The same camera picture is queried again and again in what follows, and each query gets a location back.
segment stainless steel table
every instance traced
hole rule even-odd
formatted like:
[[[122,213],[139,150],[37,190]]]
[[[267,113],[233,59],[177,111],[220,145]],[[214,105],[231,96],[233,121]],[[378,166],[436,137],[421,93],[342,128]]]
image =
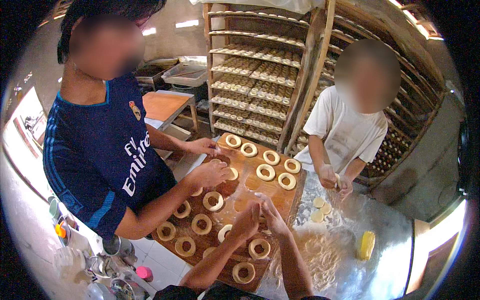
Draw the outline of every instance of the stainless steel table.
[[[315,197],[322,196],[332,205],[332,216],[319,233],[335,237],[334,243],[345,250],[332,286],[316,291],[330,299],[390,300],[403,296],[408,279],[412,251],[413,221],[400,212],[374,199],[353,192],[343,202],[334,191],[324,189],[315,173],[308,172],[301,203],[293,228],[311,222]],[[359,261],[356,251],[364,231],[376,235],[375,248],[369,261]],[[283,285],[269,268],[257,290],[268,299],[288,299]]]

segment jersey logo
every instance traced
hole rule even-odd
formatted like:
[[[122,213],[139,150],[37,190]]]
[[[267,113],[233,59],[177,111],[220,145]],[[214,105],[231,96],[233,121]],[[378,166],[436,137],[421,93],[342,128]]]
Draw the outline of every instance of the jersey logo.
[[[140,110],[138,109],[138,107],[135,105],[135,102],[130,101],[128,104],[130,105],[130,108],[132,109],[133,114],[137,118],[137,121],[140,121],[140,118],[142,117],[142,115],[140,114]]]

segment forearm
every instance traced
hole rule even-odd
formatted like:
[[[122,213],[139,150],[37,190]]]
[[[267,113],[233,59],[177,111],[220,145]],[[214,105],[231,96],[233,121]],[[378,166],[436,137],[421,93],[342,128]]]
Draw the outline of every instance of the forearm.
[[[187,175],[168,192],[145,205],[137,215],[128,209],[115,233],[131,240],[146,236],[166,221],[199,186]]]
[[[193,289],[197,294],[202,293],[213,284],[220,272],[225,267],[235,249],[241,245],[238,239],[228,237],[207,257],[202,259],[180,281],[180,286]]]
[[[344,177],[348,178],[350,181],[353,181],[363,170],[365,164],[366,163],[360,158],[355,158],[348,164]]]
[[[321,138],[316,135],[308,137],[308,149],[312,158],[313,167],[318,173],[318,169],[324,164],[325,146]]]
[[[150,145],[153,148],[176,151],[185,150],[186,142],[181,141],[173,136],[165,134],[153,126],[147,124],[148,134],[150,136]]]
[[[282,276],[289,299],[313,296],[312,276],[303,261],[293,235],[278,238],[282,257]]]

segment wooden tray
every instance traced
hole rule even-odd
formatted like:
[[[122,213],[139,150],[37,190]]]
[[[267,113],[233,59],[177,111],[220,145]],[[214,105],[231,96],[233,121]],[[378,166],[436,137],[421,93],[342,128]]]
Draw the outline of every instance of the wooden tray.
[[[188,199],[188,202],[192,207],[192,212],[190,215],[183,219],[178,219],[175,216],[171,216],[168,219],[168,221],[171,222],[177,229],[177,233],[173,240],[166,242],[161,241],[158,238],[156,231],[152,233],[153,238],[157,242],[191,265],[196,265],[202,260],[202,255],[205,249],[209,247],[217,247],[220,244],[217,237],[220,229],[226,224],[233,224],[237,211],[245,209],[249,201],[258,200],[258,198],[256,198],[254,195],[255,192],[262,192],[268,195],[285,221],[287,221],[287,219],[289,219],[289,221],[292,219],[289,218],[290,210],[292,207],[296,207],[296,203],[301,198],[303,192],[303,185],[305,183],[306,176],[306,172],[304,170],[294,174],[295,179],[297,180],[297,185],[293,190],[286,191],[278,184],[278,176],[281,173],[286,172],[284,168],[284,162],[289,157],[280,155],[280,163],[274,166],[276,173],[275,178],[269,182],[263,181],[257,177],[256,169],[260,164],[265,163],[263,159],[264,151],[271,149],[253,143],[255,146],[257,146],[258,154],[255,157],[245,157],[240,153],[240,148],[232,149],[225,143],[225,138],[227,135],[229,135],[229,133],[224,133],[222,135],[222,137],[218,140],[218,145],[222,148],[231,149],[231,151],[228,151],[226,156],[220,156],[218,158],[227,162],[230,167],[237,169],[239,172],[239,177],[236,180],[227,181],[226,183],[222,183],[214,188],[204,189],[203,193],[197,197],[190,197]],[[242,143],[251,143],[251,141],[246,139],[240,139],[242,140]],[[204,162],[208,162],[211,159],[212,157],[207,157]],[[225,201],[223,207],[216,212],[208,211],[204,208],[202,203],[204,195],[210,191],[219,192],[222,194]],[[212,230],[207,235],[197,235],[192,230],[192,219],[199,213],[206,214],[213,222]],[[175,242],[177,238],[186,235],[192,237],[196,245],[195,254],[190,257],[180,256],[175,251]],[[255,261],[248,253],[248,244],[250,241],[257,238],[267,240],[271,245],[271,250],[267,258]],[[248,292],[255,292],[260,285],[262,277],[267,270],[277,248],[277,240],[264,233],[256,233],[245,244],[241,245],[235,250],[217,279],[236,288]],[[232,268],[239,262],[250,262],[255,267],[255,278],[248,284],[238,284],[233,280]]]

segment cloth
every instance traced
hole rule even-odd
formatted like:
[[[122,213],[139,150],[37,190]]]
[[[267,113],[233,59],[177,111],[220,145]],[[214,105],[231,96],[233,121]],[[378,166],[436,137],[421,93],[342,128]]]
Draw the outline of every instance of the cloth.
[[[105,239],[175,184],[150,147],[142,95],[131,74],[106,82],[106,101],[76,105],[60,92],[48,114],[44,171],[58,198]]]
[[[343,175],[348,164],[357,157],[371,163],[387,129],[383,111],[373,114],[354,111],[340,99],[335,86],[320,93],[303,127],[307,134],[324,140],[330,163],[339,175]],[[297,153],[295,159],[303,164],[304,169],[315,172],[308,146]]]
[[[154,300],[196,300],[195,292],[187,287],[177,287],[170,285],[155,294]],[[221,282],[214,283],[205,293],[202,300],[264,300],[265,298],[256,296],[237,288],[228,286]],[[321,296],[304,297],[301,300],[330,300]]]

